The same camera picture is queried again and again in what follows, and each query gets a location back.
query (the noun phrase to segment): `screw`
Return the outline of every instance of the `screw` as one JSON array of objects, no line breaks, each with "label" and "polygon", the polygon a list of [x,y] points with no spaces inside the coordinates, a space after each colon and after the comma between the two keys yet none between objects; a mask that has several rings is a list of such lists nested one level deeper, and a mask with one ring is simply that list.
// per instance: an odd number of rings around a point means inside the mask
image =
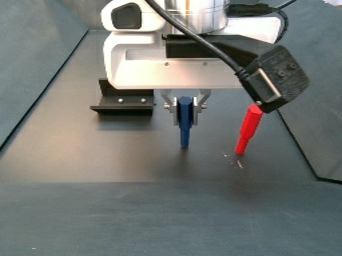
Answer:
[{"label": "screw", "polygon": [[280,70],[280,71],[277,72],[277,75],[279,75],[279,77],[284,77],[284,76],[285,76],[285,73]]},{"label": "screw", "polygon": [[296,65],[293,63],[291,63],[288,66],[289,66],[289,69],[296,69]]}]

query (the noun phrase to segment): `black cable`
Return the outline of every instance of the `black cable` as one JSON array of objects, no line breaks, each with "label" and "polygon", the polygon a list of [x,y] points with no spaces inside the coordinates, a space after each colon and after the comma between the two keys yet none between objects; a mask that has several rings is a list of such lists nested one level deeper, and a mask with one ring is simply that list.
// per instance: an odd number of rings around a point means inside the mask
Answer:
[{"label": "black cable", "polygon": [[179,21],[176,21],[166,11],[157,5],[153,0],[144,0],[154,12],[162,17],[162,19],[195,42],[197,42],[235,71],[235,75],[240,80],[248,78],[248,73],[245,69],[232,60],[232,58],[205,39],[203,39],[196,33],[193,33]]},{"label": "black cable", "polygon": [[292,4],[296,0],[289,0],[288,2],[280,4],[279,6],[276,6],[276,9],[283,9],[285,6],[288,6],[289,4]]},{"label": "black cable", "polygon": [[285,13],[284,13],[280,9],[272,8],[272,12],[277,13],[279,16],[280,16],[281,19],[283,19],[283,29],[281,29],[281,32],[279,33],[279,35],[277,35],[277,37],[276,37],[276,40],[275,40],[275,42],[273,42],[273,43],[277,43],[277,42],[281,40],[281,38],[283,38],[283,36],[284,36],[284,34],[285,34],[285,31],[287,31],[287,29],[288,29],[288,18],[287,18]]},{"label": "black cable", "polygon": [[259,3],[259,4],[232,4],[229,5],[229,8],[227,10],[227,16],[229,17],[257,17],[257,16],[268,15],[271,13],[276,13],[283,20],[283,28],[275,39],[275,43],[277,43],[283,38],[285,31],[288,29],[288,18],[285,13],[281,11],[281,9],[279,9],[277,7],[269,7],[267,4]]}]

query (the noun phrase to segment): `metal cylinder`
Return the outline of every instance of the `metal cylinder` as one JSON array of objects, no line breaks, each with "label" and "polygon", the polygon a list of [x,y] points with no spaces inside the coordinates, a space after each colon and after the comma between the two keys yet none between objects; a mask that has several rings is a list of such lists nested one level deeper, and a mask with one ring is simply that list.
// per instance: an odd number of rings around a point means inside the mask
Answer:
[{"label": "metal cylinder", "polygon": [[[213,32],[227,26],[229,0],[165,0],[169,15],[195,33]],[[180,32],[168,27],[169,34]]]}]

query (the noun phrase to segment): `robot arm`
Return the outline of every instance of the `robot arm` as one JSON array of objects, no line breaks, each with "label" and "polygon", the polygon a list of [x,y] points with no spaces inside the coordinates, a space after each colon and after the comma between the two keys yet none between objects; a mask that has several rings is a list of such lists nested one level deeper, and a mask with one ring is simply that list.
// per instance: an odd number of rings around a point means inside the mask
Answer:
[{"label": "robot arm", "polygon": [[[307,87],[307,76],[291,54],[281,46],[271,44],[280,26],[276,18],[240,19],[253,19],[253,26],[267,20],[268,27],[260,26],[265,31],[256,36],[252,35],[255,29],[237,33],[241,36],[232,36],[229,34],[236,34],[236,30],[245,30],[245,23],[239,27],[239,19],[232,19],[233,27],[227,22],[228,6],[228,0],[157,0],[156,3],[113,0],[101,11],[102,25],[112,31],[104,43],[108,82],[116,89],[161,89],[175,124],[183,120],[177,111],[181,104],[171,97],[169,89],[200,89],[199,97],[191,99],[192,114],[187,115],[188,122],[196,124],[204,106],[201,99],[207,99],[209,89],[241,85],[263,112],[268,113]],[[181,27],[165,23],[157,10],[165,10],[171,20],[232,60],[231,63],[243,70],[239,79],[236,70],[224,64],[224,58],[219,59],[215,51],[207,51],[193,38],[188,39]]]}]

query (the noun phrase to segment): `black bracket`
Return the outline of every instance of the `black bracket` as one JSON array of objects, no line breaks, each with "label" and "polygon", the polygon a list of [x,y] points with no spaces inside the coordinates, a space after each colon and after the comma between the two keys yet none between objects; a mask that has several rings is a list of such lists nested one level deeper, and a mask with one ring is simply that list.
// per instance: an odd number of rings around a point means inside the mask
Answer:
[{"label": "black bracket", "polygon": [[101,100],[90,109],[100,114],[152,115],[153,90],[117,90],[106,79],[98,79]]}]

